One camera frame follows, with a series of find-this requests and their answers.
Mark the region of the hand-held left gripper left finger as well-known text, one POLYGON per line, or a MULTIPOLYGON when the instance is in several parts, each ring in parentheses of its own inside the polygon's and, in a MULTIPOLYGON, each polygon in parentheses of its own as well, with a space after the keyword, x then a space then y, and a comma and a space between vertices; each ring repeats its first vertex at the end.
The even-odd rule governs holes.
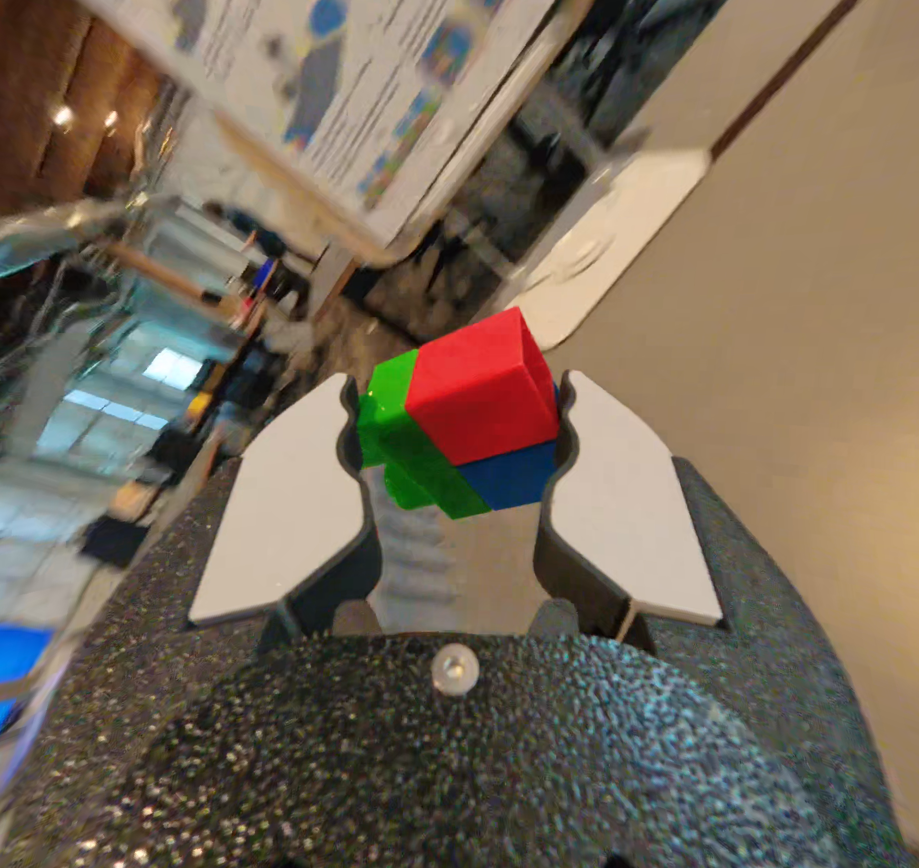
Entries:
POLYGON ((381 577, 381 544, 360 472, 356 380, 337 373, 245 450, 189 622, 273 613, 286 632, 325 632, 381 577))

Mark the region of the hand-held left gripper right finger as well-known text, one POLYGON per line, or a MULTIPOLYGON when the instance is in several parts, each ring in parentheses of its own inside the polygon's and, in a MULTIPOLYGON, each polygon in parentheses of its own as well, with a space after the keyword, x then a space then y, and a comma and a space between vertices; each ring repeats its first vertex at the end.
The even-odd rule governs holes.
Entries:
POLYGON ((723 623, 671 450, 581 371, 564 372, 556 471, 533 570, 582 634, 623 640, 640 616, 723 623))

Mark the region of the blue one-stud block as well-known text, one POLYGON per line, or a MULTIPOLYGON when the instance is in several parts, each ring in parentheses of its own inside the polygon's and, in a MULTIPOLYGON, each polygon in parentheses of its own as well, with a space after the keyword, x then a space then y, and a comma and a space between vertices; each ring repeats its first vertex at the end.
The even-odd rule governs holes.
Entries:
POLYGON ((454 462, 466 483, 493 511, 538 503, 556 469, 557 435, 513 451, 454 462))

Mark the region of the green two-stud block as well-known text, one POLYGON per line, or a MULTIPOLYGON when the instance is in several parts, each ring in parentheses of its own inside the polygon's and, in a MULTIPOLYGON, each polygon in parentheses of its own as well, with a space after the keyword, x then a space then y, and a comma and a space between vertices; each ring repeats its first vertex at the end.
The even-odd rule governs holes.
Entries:
POLYGON ((404 511, 437 507, 459 520, 492 509, 409 414, 418 349, 374 368, 360 396, 363 468, 381 467, 385 490, 404 511))

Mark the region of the red one-stud block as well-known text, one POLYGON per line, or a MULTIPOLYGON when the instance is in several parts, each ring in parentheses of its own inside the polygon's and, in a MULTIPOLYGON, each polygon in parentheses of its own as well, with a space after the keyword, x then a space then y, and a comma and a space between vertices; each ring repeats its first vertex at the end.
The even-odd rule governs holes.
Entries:
POLYGON ((405 399, 455 467, 553 441, 555 384, 519 308, 423 345, 405 399))

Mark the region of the instruction sheet on clipboard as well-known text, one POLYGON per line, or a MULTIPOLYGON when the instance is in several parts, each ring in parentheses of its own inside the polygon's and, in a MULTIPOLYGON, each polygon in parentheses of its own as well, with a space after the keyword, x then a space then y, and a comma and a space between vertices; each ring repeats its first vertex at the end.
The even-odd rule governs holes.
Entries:
POLYGON ((353 259, 405 259, 593 0, 76 0, 353 259))

